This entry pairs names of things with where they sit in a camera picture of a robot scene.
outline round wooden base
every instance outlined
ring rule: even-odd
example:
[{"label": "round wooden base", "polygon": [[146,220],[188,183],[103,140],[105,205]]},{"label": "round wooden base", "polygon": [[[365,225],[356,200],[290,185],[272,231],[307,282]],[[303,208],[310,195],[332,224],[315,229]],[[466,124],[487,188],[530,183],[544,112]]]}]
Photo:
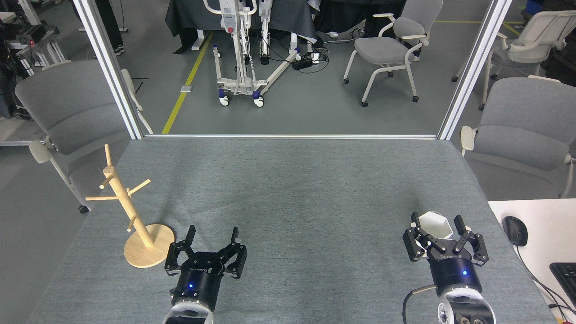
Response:
[{"label": "round wooden base", "polygon": [[136,268],[149,268],[155,266],[166,259],[168,247],[174,242],[174,232],[162,224],[147,225],[146,229],[150,233],[150,238],[154,242],[152,247],[146,247],[138,235],[134,232],[124,245],[124,257],[126,261]]}]

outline keyboard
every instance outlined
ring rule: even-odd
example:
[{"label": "keyboard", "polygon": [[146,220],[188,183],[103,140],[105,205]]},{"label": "keyboard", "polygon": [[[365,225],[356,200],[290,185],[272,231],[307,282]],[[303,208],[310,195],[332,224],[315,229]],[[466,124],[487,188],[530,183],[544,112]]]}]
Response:
[{"label": "keyboard", "polygon": [[551,263],[550,271],[552,271],[572,304],[576,305],[576,263]]}]

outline power strip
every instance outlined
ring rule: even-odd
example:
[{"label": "power strip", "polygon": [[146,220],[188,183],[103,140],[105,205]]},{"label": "power strip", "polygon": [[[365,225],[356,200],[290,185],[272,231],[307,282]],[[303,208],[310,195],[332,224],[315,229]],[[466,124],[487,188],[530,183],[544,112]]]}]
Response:
[{"label": "power strip", "polygon": [[312,59],[310,58],[302,58],[300,61],[292,62],[292,68],[294,70],[302,70],[311,66],[312,66]]}]

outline black mouse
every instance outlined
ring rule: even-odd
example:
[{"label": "black mouse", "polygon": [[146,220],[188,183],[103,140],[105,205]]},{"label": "black mouse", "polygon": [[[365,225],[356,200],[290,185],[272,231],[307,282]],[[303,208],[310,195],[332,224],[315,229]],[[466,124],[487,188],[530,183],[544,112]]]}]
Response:
[{"label": "black mouse", "polygon": [[521,220],[514,216],[506,216],[502,219],[502,227],[513,245],[525,246],[528,243],[528,229]]}]

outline blue bin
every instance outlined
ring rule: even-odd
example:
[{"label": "blue bin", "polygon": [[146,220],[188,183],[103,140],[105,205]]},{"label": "blue bin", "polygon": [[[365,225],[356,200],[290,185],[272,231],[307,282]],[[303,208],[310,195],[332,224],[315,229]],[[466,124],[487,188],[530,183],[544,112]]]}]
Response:
[{"label": "blue bin", "polygon": [[536,13],[542,11],[543,0],[528,0],[526,3],[526,12],[535,15]]}]

